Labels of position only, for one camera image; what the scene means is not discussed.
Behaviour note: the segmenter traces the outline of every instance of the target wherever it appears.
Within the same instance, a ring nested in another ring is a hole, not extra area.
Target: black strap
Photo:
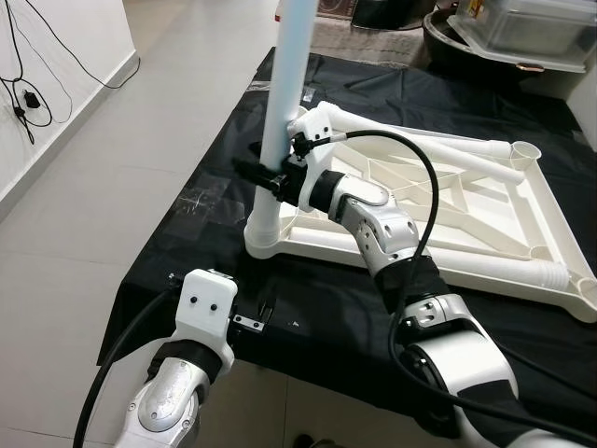
[[[495,408],[521,416],[530,416],[514,396],[507,380],[492,381],[482,385],[473,385],[458,393],[463,399],[470,399],[477,403],[490,404]],[[508,422],[499,418],[487,416],[463,409],[466,418],[477,432],[498,447],[505,447],[533,427]]]
[[[211,384],[214,383],[222,368],[222,360],[211,348],[195,341],[174,341],[163,344],[151,359],[151,364],[147,368],[148,381],[155,378],[166,357],[179,357],[203,369]]]
[[[417,269],[410,277],[412,259],[402,259],[386,266],[375,275],[375,284],[383,296],[388,313],[396,310],[400,290],[405,287],[406,304],[409,305],[428,296],[449,294],[450,290],[439,276],[439,270],[431,257],[421,257]]]

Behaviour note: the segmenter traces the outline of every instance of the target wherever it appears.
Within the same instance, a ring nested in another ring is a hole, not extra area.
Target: power adapter
[[[35,96],[35,93],[33,93],[32,91],[25,91],[23,97],[25,98],[25,103],[27,104],[27,107],[29,107],[30,109],[37,109],[41,106],[39,100],[37,99],[37,96]]]

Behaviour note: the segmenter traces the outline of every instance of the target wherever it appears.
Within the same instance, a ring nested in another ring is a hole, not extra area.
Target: cable connector
[[[22,119],[25,116],[25,110],[22,107],[19,107],[17,105],[15,105],[13,107],[13,110],[15,111],[15,115],[19,118]]]
[[[33,93],[32,91],[25,91],[23,97],[25,98],[25,103],[27,104],[27,107],[29,107],[30,109],[37,109],[41,106],[39,100],[35,96],[35,93]]]
[[[318,140],[307,140],[304,133],[298,133],[292,138],[292,147],[295,149],[297,157],[302,159],[316,147],[327,145],[328,143],[341,142],[347,138],[346,133],[337,133],[330,137],[320,138]]]

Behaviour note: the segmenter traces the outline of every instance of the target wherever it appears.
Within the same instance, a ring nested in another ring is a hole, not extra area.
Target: black cloth
[[[269,80],[272,53],[255,80]],[[543,151],[541,169],[585,257],[595,270],[595,154],[578,143],[565,103],[519,92],[500,94],[419,70],[395,70],[312,55],[306,107],[326,100],[381,122],[481,139],[524,140]],[[416,389],[386,352],[389,318],[365,270],[278,255],[251,259],[243,228],[254,187],[232,168],[233,157],[256,161],[248,149],[263,131],[266,91],[247,91],[149,238],[122,281],[99,362],[124,327],[162,291],[169,273],[214,268],[239,282],[239,313],[274,306],[260,335],[230,334],[237,358],[287,373],[398,413],[409,413]],[[593,391],[597,389],[597,325],[564,310],[498,294],[452,289],[498,341]],[[174,330],[175,304],[154,313],[126,353]],[[529,412],[587,431],[595,403],[512,361]]]

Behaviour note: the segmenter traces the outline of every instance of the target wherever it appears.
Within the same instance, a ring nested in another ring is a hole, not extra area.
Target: white wall
[[[101,86],[78,67],[23,0],[8,1],[20,28],[73,97],[75,117]],[[134,53],[121,0],[30,1],[52,25],[58,37],[99,79],[109,79]],[[24,65],[24,78],[40,89],[56,119],[66,119],[68,98],[22,36],[19,33],[16,36]],[[17,70],[7,10],[4,2],[0,2],[0,76],[15,77]],[[47,111],[42,107],[26,110],[31,121],[43,122],[47,119]],[[47,128],[32,128],[35,135],[35,145],[32,146],[14,116],[6,90],[0,85],[0,201],[67,124],[54,123]]]
[[[566,103],[585,137],[597,151],[597,64],[593,63],[587,74],[570,91]]]

